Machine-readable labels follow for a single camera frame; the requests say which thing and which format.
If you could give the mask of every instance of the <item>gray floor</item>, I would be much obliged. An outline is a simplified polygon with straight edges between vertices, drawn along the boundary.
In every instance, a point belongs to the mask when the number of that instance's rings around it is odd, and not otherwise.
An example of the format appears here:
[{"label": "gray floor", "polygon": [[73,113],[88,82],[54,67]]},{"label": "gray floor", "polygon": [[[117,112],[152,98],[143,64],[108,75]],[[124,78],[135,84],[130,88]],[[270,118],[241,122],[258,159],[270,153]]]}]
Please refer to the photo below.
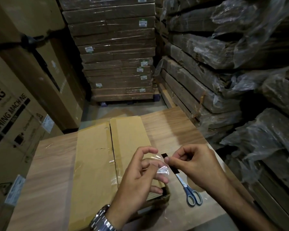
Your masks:
[{"label": "gray floor", "polygon": [[86,102],[79,129],[99,124],[112,117],[140,116],[164,109],[167,109],[167,106],[162,98],[158,102],[139,101],[131,105],[126,102],[113,102],[108,107]]}]

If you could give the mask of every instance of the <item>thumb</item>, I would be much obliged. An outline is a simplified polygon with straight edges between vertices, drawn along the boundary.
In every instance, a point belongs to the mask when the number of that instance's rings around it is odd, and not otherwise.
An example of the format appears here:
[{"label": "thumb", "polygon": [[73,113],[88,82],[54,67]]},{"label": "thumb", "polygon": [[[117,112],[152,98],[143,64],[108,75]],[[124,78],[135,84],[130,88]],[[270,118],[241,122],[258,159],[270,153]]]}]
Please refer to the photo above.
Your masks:
[{"label": "thumb", "polygon": [[169,165],[169,166],[173,166],[179,170],[185,171],[186,169],[186,161],[180,160],[178,158],[175,157],[166,157],[164,159],[164,162]]},{"label": "thumb", "polygon": [[150,164],[150,166],[147,168],[144,177],[151,181],[153,180],[153,178],[155,177],[156,173],[158,172],[158,167],[156,167],[154,164]]}]

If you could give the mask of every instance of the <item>scissor handle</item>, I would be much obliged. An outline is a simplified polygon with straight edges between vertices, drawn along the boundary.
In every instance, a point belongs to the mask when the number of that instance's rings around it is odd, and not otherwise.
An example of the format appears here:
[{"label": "scissor handle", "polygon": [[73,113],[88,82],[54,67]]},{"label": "scissor handle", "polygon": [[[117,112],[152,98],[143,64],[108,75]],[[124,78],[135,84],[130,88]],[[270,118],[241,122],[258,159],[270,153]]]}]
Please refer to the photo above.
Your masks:
[{"label": "scissor handle", "polygon": [[186,202],[187,202],[187,204],[190,207],[194,207],[196,204],[198,206],[200,206],[203,203],[202,197],[201,197],[201,195],[199,194],[198,191],[193,190],[191,187],[189,187],[189,185],[184,187],[184,190],[185,190],[185,193],[186,193]]}]

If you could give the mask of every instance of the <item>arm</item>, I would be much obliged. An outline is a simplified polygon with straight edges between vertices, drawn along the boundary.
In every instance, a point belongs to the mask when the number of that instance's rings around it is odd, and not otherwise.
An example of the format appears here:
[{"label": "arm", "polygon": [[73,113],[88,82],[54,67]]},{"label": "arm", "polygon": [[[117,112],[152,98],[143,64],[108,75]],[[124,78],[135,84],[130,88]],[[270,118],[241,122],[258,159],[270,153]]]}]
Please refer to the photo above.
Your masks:
[{"label": "arm", "polygon": [[116,230],[121,230],[131,215],[142,207],[150,192],[163,193],[161,188],[152,186],[153,179],[165,184],[168,183],[168,178],[162,174],[157,174],[158,169],[165,166],[162,161],[143,159],[144,154],[149,152],[157,154],[158,150],[150,146],[137,149],[105,214],[107,220]]},{"label": "arm", "polygon": [[252,230],[279,230],[246,202],[227,179],[214,151],[205,144],[179,148],[165,163],[182,170],[195,184],[207,191],[228,213]]}]

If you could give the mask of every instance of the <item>wristwatch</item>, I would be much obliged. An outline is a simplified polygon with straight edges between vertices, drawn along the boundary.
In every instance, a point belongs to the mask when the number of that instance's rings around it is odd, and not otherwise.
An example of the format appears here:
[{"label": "wristwatch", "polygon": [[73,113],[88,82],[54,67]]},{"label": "wristwatch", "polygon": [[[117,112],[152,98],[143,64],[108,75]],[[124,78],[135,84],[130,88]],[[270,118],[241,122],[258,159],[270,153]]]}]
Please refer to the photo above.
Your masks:
[{"label": "wristwatch", "polygon": [[95,215],[89,225],[90,230],[94,231],[116,231],[116,229],[109,223],[105,217],[109,204],[102,207],[102,209]]}]

